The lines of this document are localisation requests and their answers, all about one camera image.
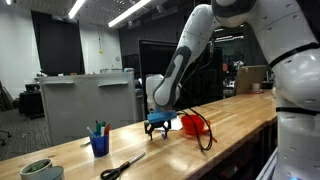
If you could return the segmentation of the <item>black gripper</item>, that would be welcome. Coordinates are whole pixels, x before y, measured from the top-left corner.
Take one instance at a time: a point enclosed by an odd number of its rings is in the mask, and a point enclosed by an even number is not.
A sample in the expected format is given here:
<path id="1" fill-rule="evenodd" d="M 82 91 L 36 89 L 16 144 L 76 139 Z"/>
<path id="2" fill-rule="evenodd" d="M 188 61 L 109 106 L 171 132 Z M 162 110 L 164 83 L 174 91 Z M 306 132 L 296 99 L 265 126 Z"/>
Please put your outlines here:
<path id="1" fill-rule="evenodd" d="M 150 136 L 150 140 L 153 140 L 152 132 L 156 128 L 163 127 L 165 129 L 165 138 L 168 137 L 167 133 L 171 129 L 171 121 L 170 120 L 164 120 L 164 121 L 157 121 L 157 122 L 150 122 L 149 120 L 146 120 L 144 122 L 144 129 L 145 129 L 145 134 L 148 134 Z"/>

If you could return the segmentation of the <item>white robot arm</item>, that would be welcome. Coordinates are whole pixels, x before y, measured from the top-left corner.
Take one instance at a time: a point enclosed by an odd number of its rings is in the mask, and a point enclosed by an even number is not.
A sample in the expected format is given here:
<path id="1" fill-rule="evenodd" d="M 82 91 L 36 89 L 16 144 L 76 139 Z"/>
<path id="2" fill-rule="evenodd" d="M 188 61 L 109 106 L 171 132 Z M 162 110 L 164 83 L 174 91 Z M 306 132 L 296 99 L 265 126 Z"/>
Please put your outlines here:
<path id="1" fill-rule="evenodd" d="M 297 0 L 211 0 L 190 14 L 166 73 L 148 87 L 153 110 L 173 107 L 186 69 L 219 27 L 248 24 L 275 75 L 272 180 L 320 180 L 320 46 Z"/>

